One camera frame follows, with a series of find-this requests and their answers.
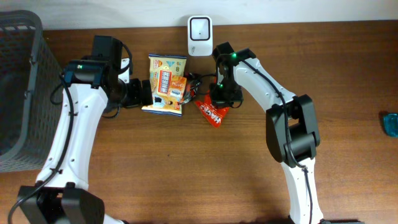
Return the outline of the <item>red snack packet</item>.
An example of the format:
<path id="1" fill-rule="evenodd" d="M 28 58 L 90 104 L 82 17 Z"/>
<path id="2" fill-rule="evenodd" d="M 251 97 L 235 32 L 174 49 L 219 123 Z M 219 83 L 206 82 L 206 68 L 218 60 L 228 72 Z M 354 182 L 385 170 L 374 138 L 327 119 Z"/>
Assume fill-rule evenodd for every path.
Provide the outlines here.
<path id="1" fill-rule="evenodd" d="M 213 106 L 209 95 L 205 95 L 203 101 L 195 101 L 195 105 L 214 128 L 221 126 L 223 119 L 229 111 L 229 108 L 217 108 Z"/>

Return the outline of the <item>yellow snack bag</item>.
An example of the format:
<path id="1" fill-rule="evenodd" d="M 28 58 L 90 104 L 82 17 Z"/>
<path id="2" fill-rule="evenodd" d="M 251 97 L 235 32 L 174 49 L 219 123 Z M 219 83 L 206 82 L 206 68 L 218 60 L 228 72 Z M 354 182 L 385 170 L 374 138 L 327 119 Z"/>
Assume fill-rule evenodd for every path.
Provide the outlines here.
<path id="1" fill-rule="evenodd" d="M 149 54 L 150 85 L 153 104 L 143 106 L 142 111 L 154 114 L 182 116 L 180 100 L 168 95 L 173 76 L 184 75 L 187 57 L 183 55 Z"/>

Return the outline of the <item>dark crinkled wrapper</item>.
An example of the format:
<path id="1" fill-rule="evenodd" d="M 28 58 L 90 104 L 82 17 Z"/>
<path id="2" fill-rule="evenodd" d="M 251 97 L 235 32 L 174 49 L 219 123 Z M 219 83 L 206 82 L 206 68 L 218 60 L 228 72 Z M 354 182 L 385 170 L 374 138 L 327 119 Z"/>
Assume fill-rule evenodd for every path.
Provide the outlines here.
<path id="1" fill-rule="evenodd" d="M 198 73 L 185 72 L 183 77 L 187 79 L 187 82 L 185 85 L 183 97 L 180 100 L 181 105 L 187 104 L 188 102 L 192 101 L 194 97 L 196 97 L 198 88 L 201 85 L 201 75 Z"/>

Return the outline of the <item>orange small packet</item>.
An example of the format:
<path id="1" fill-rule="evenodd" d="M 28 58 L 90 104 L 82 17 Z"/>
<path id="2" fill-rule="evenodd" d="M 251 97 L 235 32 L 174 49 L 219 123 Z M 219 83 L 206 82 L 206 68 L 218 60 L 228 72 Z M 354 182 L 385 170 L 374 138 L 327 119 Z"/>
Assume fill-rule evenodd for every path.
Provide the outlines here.
<path id="1" fill-rule="evenodd" d="M 187 79 L 181 76 L 173 76 L 169 85 L 168 95 L 178 100 L 183 98 Z"/>

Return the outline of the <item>blue mouthwash bottle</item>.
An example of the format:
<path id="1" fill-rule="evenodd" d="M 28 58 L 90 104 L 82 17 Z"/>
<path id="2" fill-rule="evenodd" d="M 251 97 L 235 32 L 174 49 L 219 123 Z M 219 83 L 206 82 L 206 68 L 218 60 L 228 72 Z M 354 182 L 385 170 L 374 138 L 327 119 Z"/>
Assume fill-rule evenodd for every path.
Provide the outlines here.
<path id="1" fill-rule="evenodd" d="M 388 113 L 382 117 L 385 133 L 393 138 L 398 137 L 397 113 Z"/>

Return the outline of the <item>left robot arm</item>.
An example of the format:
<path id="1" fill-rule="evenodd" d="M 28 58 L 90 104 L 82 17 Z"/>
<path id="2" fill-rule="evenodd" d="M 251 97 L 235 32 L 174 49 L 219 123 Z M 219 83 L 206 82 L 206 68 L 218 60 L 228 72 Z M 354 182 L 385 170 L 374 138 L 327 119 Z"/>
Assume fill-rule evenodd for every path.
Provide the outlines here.
<path id="1" fill-rule="evenodd" d="M 88 168 L 101 118 L 141 104 L 131 58 L 72 60 L 60 75 L 62 112 L 47 160 L 35 185 L 22 186 L 7 216 L 21 208 L 30 223 L 120 223 L 88 191 Z"/>

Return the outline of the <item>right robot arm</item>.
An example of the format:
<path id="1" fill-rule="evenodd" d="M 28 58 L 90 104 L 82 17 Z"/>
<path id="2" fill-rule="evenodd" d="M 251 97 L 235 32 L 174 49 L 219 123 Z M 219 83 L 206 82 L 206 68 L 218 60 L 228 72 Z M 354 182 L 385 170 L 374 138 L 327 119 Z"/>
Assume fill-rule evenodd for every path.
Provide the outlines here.
<path id="1" fill-rule="evenodd" d="M 291 222 L 322 223 L 314 174 L 320 133 L 312 99 L 297 96 L 279 84 L 250 49 L 235 51 L 225 42 L 211 55 L 216 64 L 211 104 L 238 108 L 243 103 L 243 90 L 256 100 L 266 114 L 267 148 L 284 171 Z"/>

